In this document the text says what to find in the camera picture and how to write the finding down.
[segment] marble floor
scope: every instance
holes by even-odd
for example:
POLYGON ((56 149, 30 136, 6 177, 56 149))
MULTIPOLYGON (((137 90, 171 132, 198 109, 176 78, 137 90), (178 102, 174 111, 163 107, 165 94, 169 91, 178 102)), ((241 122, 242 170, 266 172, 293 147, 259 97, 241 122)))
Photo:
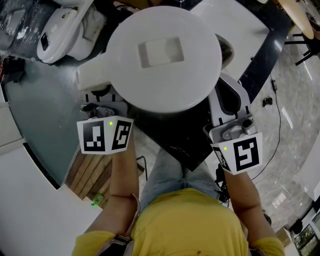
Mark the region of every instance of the marble floor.
MULTIPOLYGON (((271 73, 278 87, 277 102, 281 115, 280 143, 276 153, 280 119, 270 79, 265 82, 251 105, 256 125, 263 132, 263 165, 250 171, 249 175, 253 178, 260 173, 275 153, 265 170, 253 181, 260 193, 262 206, 271 217, 272 227, 276 231, 286 225, 290 227, 308 210, 312 202, 296 181, 296 175, 320 130, 320 59, 314 56, 296 66, 295 62, 303 57, 305 51, 301 46, 285 45, 271 73), (268 97, 273 99, 273 105, 262 107, 263 99, 268 97), (287 113, 291 123, 283 112, 287 113), (279 196, 282 202, 273 203, 279 196)), ((134 138, 137 157, 146 157, 150 175, 159 146, 138 129, 135 130, 134 138)), ((214 153, 205 161, 215 176, 219 162, 214 153)), ((140 190, 145 183, 146 178, 142 175, 140 190)))

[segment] white toilet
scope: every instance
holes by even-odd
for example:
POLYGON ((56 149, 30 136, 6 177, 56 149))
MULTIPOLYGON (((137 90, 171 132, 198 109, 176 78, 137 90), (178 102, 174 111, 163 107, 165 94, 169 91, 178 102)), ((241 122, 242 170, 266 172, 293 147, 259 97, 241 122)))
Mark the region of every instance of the white toilet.
POLYGON ((41 33, 37 55, 52 64, 65 55, 80 61, 92 52, 107 18, 96 10, 93 0, 54 0, 56 9, 41 33))

